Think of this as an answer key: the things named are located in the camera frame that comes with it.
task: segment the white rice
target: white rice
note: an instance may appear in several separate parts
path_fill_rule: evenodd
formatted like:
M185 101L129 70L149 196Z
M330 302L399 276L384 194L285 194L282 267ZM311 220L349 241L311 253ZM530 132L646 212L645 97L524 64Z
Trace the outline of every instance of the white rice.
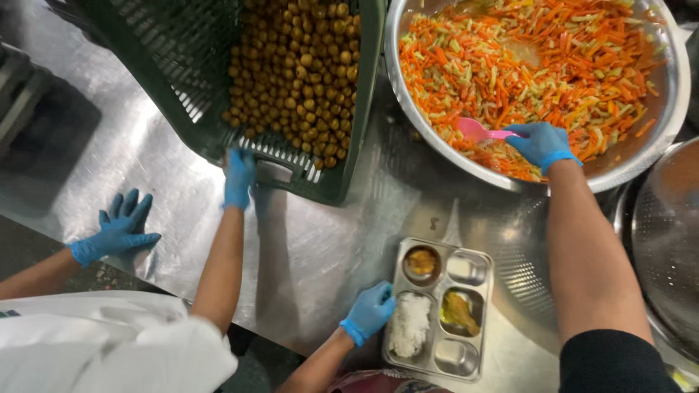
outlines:
M420 352L430 329L431 306L427 296L408 292L398 297L389 325L389 350L401 357L412 357Z

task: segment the shredded carrot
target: shredded carrot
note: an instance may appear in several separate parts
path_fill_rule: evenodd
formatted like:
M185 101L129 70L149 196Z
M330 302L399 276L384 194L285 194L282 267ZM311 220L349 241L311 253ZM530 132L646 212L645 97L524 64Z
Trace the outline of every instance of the shredded carrot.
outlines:
M548 121L566 128L573 154L590 162L626 140L647 112L646 96L660 96L649 75L664 62L632 19L629 1L504 0L489 12L472 16L448 6L434 17L416 14L398 43L405 83L425 119L487 168L546 180L504 141L462 137L459 117L489 129ZM644 16L662 23L650 10Z
M641 127L640 130L638 130L638 132L635 135L636 138L643 135L644 132L648 131L648 129L651 128L653 126L653 124L655 124L655 122L656 122L655 119L648 120L648 123L646 123L643 127Z

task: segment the dark floor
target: dark floor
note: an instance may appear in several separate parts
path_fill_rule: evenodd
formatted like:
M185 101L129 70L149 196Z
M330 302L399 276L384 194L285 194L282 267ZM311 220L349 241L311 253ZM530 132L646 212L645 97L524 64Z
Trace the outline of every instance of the dark floor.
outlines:
M63 245L0 215L0 280L61 250ZM65 292L147 290L150 284L102 262L70 279ZM254 337L223 392L272 392L303 362L303 357L265 338Z

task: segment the green plastic crate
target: green plastic crate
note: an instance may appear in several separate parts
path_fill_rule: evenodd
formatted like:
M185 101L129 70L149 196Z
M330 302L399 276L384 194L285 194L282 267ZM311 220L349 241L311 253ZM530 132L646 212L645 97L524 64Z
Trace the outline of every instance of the green plastic crate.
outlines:
M291 171L289 181L261 183L338 205L345 200L369 118L381 49L386 4L353 0L361 16L361 56L352 142L347 158L316 171L312 155L272 132L245 140L221 120L229 107L229 49L242 22L238 0L73 0L95 34L109 45L170 122L182 141L208 161L221 164L226 146L243 145L260 160Z

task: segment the hand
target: hand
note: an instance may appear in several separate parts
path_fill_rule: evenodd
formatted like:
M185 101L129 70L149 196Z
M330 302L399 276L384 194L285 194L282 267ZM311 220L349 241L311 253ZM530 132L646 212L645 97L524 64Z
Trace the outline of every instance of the hand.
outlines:
M393 285L382 281L360 293L347 318L340 322L356 346L361 347L388 322L396 309L396 297L391 295L392 291Z
M547 122L512 124L505 127L519 136L508 136L505 142L517 149L527 161L539 166L541 174L560 159L573 159L579 165L580 160L573 155L568 145L568 133L565 129L556 128Z
M247 189L255 181L256 166L252 154L246 150L229 149L224 172L226 189L223 207L233 206L245 210L250 204Z
M99 211L101 231L70 245L73 258L82 267L106 255L116 255L140 245L155 244L161 238L160 234L143 234L143 225L153 203L153 196L146 194L138 206L137 201L138 190L135 188L127 194L126 200L123 195L116 194L109 214L104 210Z

